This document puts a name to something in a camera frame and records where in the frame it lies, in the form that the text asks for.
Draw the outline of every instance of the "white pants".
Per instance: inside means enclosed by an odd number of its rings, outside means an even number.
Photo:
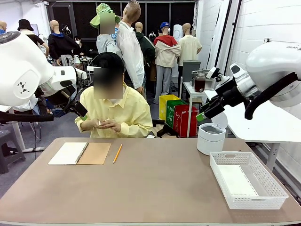
[[[171,67],[162,67],[156,65],[157,68],[157,86],[154,103],[159,103],[159,96],[167,95],[169,93],[169,86],[171,80]]]

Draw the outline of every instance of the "brown tabletop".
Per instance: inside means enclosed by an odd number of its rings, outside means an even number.
[[[112,143],[104,165],[48,165],[64,142],[76,141]],[[56,139],[2,197],[0,222],[121,226],[301,222],[301,207],[291,195],[280,210],[230,210],[209,157],[196,147],[196,138]],[[225,140],[224,151],[238,150],[252,151],[242,140]]]

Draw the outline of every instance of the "red bag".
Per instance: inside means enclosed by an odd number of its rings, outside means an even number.
[[[189,136],[195,136],[197,134],[197,119],[198,110],[195,107],[191,109],[190,131]],[[174,131],[176,131],[179,137],[187,136],[189,116],[189,105],[178,105],[174,107]]]

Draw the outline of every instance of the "notepad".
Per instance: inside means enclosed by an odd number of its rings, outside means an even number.
[[[258,196],[240,165],[219,165],[218,168],[232,195]]]
[[[110,143],[66,142],[49,165],[103,165]]]

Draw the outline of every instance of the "blue cap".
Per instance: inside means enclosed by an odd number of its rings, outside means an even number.
[[[163,22],[160,26],[160,30],[162,31],[162,27],[169,27],[169,22]]]

